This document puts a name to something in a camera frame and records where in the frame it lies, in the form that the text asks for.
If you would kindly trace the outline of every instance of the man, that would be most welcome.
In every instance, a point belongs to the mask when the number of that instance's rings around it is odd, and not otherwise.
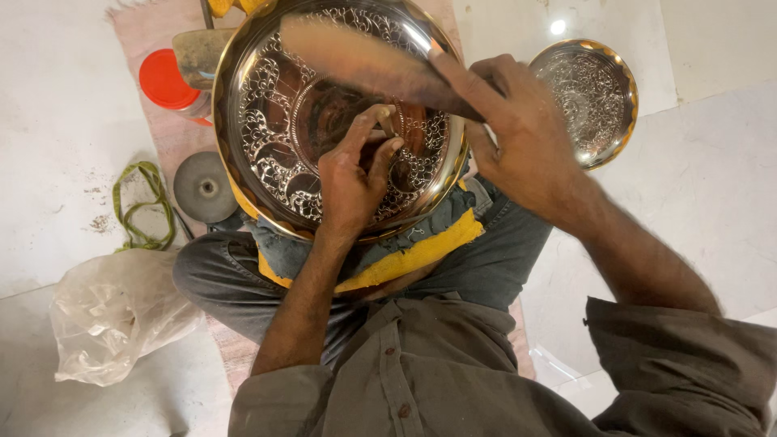
[[[494,203],[485,234],[389,299],[333,299],[401,145],[387,141],[369,173],[359,168],[386,109],[372,107],[319,161],[324,219],[288,291],[258,273],[249,235],[217,233],[184,248],[181,292],[261,343],[230,435],[763,435],[775,331],[723,319],[702,279],[580,171],[558,110],[524,65],[502,55],[467,72],[439,51],[430,62],[497,137],[498,148],[482,124],[467,124]],[[521,378],[507,341],[507,306],[551,225],[582,242],[617,301],[587,305],[620,392],[593,421]]]

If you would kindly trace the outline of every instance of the green string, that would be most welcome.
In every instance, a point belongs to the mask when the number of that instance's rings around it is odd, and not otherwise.
[[[132,205],[127,213],[122,216],[121,214],[121,182],[129,176],[133,170],[138,169],[143,178],[148,182],[148,186],[151,188],[152,193],[156,196],[156,200],[153,202],[141,202]],[[167,235],[161,239],[156,239],[152,236],[146,235],[140,229],[136,228],[131,222],[130,218],[139,209],[148,205],[161,205],[165,211],[165,219],[167,220]],[[116,218],[119,219],[119,223],[127,231],[127,235],[130,240],[124,243],[124,245],[116,249],[116,252],[121,252],[127,249],[148,249],[148,250],[164,250],[172,243],[173,233],[175,231],[175,225],[172,221],[172,208],[170,202],[167,200],[167,194],[165,194],[165,188],[162,186],[162,178],[159,177],[159,171],[156,166],[148,161],[140,161],[139,163],[130,164],[119,176],[119,180],[113,185],[113,212],[116,214]],[[137,237],[141,242],[136,242],[134,237]]]

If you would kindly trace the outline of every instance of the red lid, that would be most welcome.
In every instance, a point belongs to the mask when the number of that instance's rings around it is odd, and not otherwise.
[[[138,78],[148,99],[169,110],[188,107],[200,96],[199,89],[183,81],[172,48],[163,48],[147,56]]]

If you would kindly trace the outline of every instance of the grinding wheel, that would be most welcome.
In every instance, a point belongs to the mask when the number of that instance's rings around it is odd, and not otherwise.
[[[199,152],[186,158],[176,171],[172,189],[181,210],[198,222],[220,222],[238,208],[216,152]]]

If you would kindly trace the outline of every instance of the finger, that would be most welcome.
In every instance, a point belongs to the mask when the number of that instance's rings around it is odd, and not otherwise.
[[[378,118],[391,117],[391,114],[395,112],[396,107],[394,105],[372,105],[365,112],[354,118],[354,122],[351,123],[345,138],[343,138],[335,150],[359,152],[370,137],[370,131],[372,131],[375,123],[378,123]]]
[[[392,125],[391,113],[384,110],[378,112],[378,122],[381,124],[381,128],[386,134],[386,138],[394,138],[394,126]]]
[[[497,165],[499,149],[483,123],[467,120],[465,126],[467,141],[472,149],[472,155],[475,156],[475,162],[479,169],[488,172]]]
[[[521,77],[518,63],[511,54],[501,54],[496,58],[477,61],[469,67],[471,72],[497,86],[503,96],[515,97],[518,91],[517,81]]]
[[[383,145],[381,145],[375,156],[372,158],[372,167],[370,167],[370,174],[368,175],[369,185],[372,190],[379,191],[383,194],[386,189],[386,184],[389,181],[389,163],[391,162],[394,152],[397,151],[402,145],[405,144],[405,140],[402,138],[392,138]]]
[[[526,100],[529,96],[542,96],[545,92],[545,86],[537,79],[529,67],[523,62],[516,62],[513,68],[515,77],[511,83],[513,98],[518,100]]]
[[[507,102],[474,72],[462,67],[453,57],[433,48],[429,62],[448,80],[451,88],[487,120],[507,110]]]

